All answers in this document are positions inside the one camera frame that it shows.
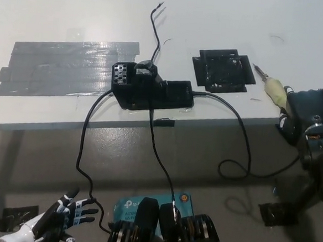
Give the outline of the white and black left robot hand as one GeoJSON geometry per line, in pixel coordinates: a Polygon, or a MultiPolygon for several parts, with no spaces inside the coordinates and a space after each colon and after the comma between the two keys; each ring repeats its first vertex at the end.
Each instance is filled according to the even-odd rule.
{"type": "Polygon", "coordinates": [[[0,237],[0,242],[75,242],[66,230],[93,222],[93,215],[98,212],[97,208],[85,208],[96,201],[94,198],[74,200],[79,191],[77,188],[67,192],[45,213],[25,222],[17,232],[0,237]]]}

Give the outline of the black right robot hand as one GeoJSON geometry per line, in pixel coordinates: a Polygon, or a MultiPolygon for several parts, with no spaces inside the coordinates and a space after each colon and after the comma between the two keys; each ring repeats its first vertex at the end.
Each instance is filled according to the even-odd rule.
{"type": "Polygon", "coordinates": [[[279,113],[278,132],[291,146],[296,146],[305,131],[323,124],[323,89],[295,92],[285,86],[286,108],[279,113]]]}

